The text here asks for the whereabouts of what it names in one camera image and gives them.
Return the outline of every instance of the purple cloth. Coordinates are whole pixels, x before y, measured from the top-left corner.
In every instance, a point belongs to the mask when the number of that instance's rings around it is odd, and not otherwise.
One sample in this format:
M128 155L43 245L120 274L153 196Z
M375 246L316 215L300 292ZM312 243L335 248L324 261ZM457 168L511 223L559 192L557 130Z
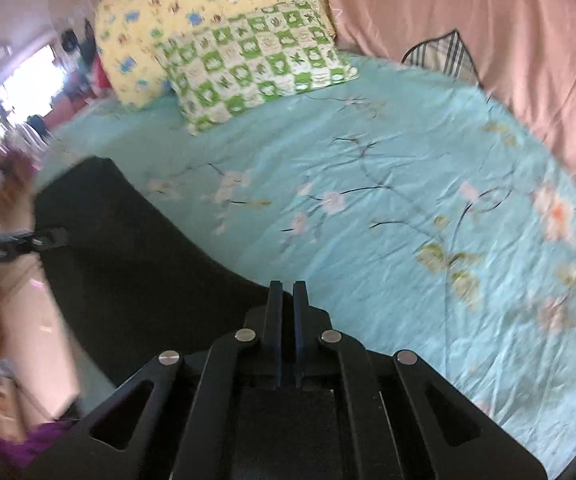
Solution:
M41 424L28 434L23 444L14 444L0 438L0 457L8 465L23 470L72 426L74 423L71 420Z

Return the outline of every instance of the silver screw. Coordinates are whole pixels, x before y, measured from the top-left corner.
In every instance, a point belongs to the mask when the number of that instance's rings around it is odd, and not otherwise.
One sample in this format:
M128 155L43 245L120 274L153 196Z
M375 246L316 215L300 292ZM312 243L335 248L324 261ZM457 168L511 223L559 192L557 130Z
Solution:
M250 341L254 341L257 334L251 328L242 328L237 330L235 334L235 339L237 341L241 341L242 343L249 343Z
M417 362L417 354L410 350L402 350L397 354L397 361L402 365L413 365Z
M164 366L176 365L179 362L179 354L174 350L166 350L159 355L159 362Z
M338 343L341 341L341 334L337 330L326 330L321 334L324 343Z

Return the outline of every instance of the window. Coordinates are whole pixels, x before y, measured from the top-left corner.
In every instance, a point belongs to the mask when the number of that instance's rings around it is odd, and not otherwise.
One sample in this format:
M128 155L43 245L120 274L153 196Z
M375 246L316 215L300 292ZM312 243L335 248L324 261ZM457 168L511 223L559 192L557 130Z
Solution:
M29 116L45 116L52 110L50 102L63 88L65 76L54 60L50 45L45 46L0 86L0 99L10 124L24 123Z

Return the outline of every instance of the green and white checkered pillow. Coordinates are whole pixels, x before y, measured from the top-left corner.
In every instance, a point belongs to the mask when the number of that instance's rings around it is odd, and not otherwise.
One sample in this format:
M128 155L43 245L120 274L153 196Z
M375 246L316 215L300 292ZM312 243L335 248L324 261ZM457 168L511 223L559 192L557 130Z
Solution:
M230 18L157 45L190 131L204 131L281 96L343 83L357 70L342 59L309 0Z

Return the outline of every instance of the yellow pillow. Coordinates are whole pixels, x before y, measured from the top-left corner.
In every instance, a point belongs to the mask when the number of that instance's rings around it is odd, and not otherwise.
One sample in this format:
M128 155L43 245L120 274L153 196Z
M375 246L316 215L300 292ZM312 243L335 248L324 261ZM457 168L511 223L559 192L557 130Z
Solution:
M290 0L103 0L96 15L96 38L103 67L117 97L141 108L167 88L167 76L153 47L171 36L201 30L238 14ZM325 4L318 9L332 37Z

